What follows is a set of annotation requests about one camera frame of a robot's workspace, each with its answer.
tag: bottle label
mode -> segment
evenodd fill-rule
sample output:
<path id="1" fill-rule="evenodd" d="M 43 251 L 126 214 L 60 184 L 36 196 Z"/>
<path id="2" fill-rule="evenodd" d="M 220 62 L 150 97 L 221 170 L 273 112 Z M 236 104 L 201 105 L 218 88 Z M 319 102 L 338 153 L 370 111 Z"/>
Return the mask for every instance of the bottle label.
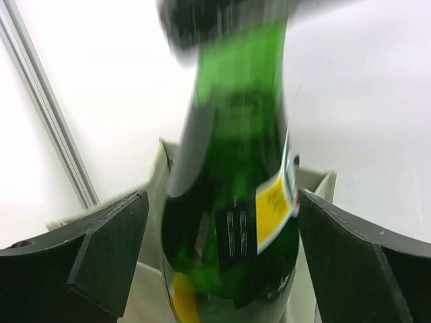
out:
<path id="1" fill-rule="evenodd" d="M 180 322 L 200 323 L 195 290 L 188 276 L 176 273 L 168 292 L 170 302 Z"/>
<path id="2" fill-rule="evenodd" d="M 234 201 L 215 214 L 220 270 L 226 271 L 257 252 L 255 197 Z"/>
<path id="3" fill-rule="evenodd" d="M 295 177 L 286 134 L 280 171 L 256 189 L 257 254 L 279 235 L 290 217 L 298 214 Z"/>
<path id="4" fill-rule="evenodd" d="M 288 136 L 279 172 L 242 201 L 215 214 L 222 272 L 264 251 L 298 214 Z"/>

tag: yellow label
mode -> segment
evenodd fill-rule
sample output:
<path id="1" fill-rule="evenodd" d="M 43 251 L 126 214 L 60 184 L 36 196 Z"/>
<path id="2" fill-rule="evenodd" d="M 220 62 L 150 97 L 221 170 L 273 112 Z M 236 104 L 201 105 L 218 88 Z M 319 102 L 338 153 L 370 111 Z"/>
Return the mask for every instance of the yellow label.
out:
<path id="1" fill-rule="evenodd" d="M 292 204 L 286 197 L 284 176 L 280 172 L 256 193 L 257 253 L 274 241 L 288 220 Z"/>
<path id="2" fill-rule="evenodd" d="M 169 295 L 180 323 L 200 322 L 197 313 L 195 289 L 186 275 L 175 274 Z"/>

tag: white wall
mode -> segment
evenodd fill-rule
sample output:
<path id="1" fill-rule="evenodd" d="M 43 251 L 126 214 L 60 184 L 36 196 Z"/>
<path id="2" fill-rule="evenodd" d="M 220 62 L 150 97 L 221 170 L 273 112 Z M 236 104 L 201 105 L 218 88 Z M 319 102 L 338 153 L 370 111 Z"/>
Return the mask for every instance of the white wall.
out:
<path id="1" fill-rule="evenodd" d="M 101 201 L 146 182 L 195 77 L 170 56 L 156 3 L 16 2 Z"/>
<path id="2" fill-rule="evenodd" d="M 82 210 L 33 102 L 0 39 L 0 248 Z"/>
<path id="3" fill-rule="evenodd" d="M 146 181 L 177 140 L 195 70 L 170 56 L 154 0 L 17 0 L 100 198 Z M 294 149 L 339 172 L 335 203 L 431 241 L 431 7 L 367 0 L 286 40 Z"/>

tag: green glass bottle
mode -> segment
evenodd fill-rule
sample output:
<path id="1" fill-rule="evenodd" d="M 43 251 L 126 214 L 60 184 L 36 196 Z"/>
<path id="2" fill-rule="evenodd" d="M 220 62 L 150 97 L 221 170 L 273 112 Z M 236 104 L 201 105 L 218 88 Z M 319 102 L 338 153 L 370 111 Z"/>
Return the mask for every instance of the green glass bottle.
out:
<path id="1" fill-rule="evenodd" d="M 283 105 L 286 22 L 199 49 L 162 220 L 163 271 L 180 323 L 278 322 L 298 253 Z"/>

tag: metal rail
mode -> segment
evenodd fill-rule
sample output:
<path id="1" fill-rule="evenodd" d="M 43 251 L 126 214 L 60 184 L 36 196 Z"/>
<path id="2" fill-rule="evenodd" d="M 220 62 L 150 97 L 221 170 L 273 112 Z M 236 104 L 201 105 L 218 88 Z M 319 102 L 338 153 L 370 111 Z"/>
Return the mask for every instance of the metal rail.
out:
<path id="1" fill-rule="evenodd" d="M 84 208 L 99 203 L 54 91 L 14 0 L 0 0 L 0 34 Z"/>

